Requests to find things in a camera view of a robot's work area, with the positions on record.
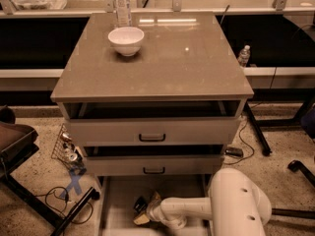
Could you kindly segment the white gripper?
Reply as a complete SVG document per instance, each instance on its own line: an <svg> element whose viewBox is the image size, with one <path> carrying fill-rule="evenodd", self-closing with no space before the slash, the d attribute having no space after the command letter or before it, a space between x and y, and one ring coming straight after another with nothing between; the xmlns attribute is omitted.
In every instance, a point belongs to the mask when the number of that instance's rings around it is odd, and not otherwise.
<svg viewBox="0 0 315 236"><path fill-rule="evenodd" d="M161 222L164 219L164 215L160 208L161 195L158 191L154 191L151 195L150 203L147 207L146 212L137 214L133 222L136 225L147 224L151 221Z"/></svg>

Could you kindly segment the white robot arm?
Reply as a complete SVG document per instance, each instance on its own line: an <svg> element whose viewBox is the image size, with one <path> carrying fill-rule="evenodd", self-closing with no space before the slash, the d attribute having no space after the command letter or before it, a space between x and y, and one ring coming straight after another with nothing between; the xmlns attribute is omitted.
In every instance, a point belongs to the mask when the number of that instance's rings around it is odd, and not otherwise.
<svg viewBox="0 0 315 236"><path fill-rule="evenodd" d="M269 198L251 179L237 169L223 168L214 175L206 197L163 200L154 193L133 222L182 229L188 217L195 217L211 221L215 236L266 236L264 226L271 215Z"/></svg>

